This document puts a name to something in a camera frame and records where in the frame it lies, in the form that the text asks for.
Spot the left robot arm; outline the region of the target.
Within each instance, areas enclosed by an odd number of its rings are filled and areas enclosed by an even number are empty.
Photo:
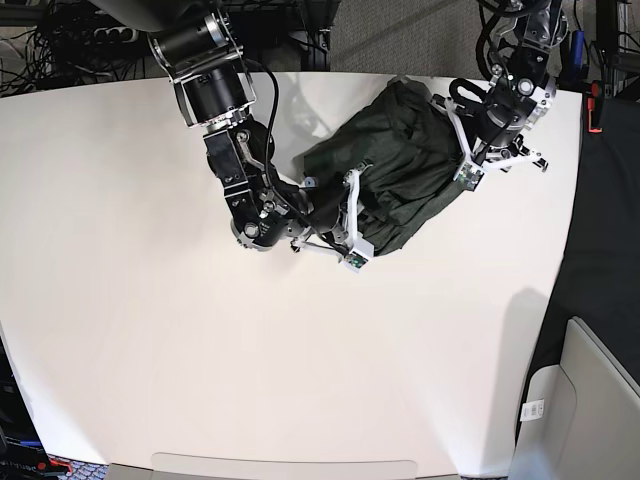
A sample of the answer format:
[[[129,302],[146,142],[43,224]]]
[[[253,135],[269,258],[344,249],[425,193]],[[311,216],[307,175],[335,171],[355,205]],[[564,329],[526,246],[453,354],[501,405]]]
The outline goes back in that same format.
[[[523,154],[523,132],[553,104],[557,82],[548,72],[553,48],[568,33],[560,1],[479,1],[481,32],[475,58],[487,88],[458,78],[449,85],[463,136],[482,164],[506,150]]]

